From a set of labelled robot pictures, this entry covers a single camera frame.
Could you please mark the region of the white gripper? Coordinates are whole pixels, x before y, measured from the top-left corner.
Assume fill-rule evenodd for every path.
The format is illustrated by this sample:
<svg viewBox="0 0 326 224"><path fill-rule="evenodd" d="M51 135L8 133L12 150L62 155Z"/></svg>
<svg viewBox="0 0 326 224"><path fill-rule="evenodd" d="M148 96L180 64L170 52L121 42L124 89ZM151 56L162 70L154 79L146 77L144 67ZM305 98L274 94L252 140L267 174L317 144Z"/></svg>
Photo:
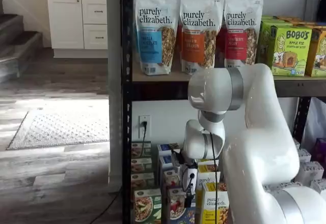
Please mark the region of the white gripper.
<svg viewBox="0 0 326 224"><path fill-rule="evenodd" d="M181 169L181 186L186 193L185 207L195 207L195 192L197 184L197 169L183 166Z"/></svg>

